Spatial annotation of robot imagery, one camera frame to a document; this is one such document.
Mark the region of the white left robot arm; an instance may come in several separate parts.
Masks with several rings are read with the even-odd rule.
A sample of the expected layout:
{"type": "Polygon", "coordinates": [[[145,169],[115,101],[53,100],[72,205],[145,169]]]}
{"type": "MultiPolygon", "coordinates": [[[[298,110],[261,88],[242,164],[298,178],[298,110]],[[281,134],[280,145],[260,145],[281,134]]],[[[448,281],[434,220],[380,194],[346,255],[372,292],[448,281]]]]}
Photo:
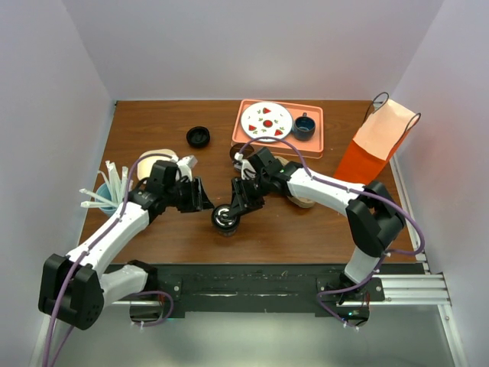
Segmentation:
{"type": "Polygon", "coordinates": [[[154,266],[133,260],[117,271],[106,269],[167,208],[195,213],[213,207],[201,179],[193,176],[195,165],[192,155],[155,161],[149,176],[126,191],[115,213],[88,240],[66,255],[51,255],[43,266],[39,311],[87,330],[105,307],[122,298],[153,298],[161,290],[154,266]]]}

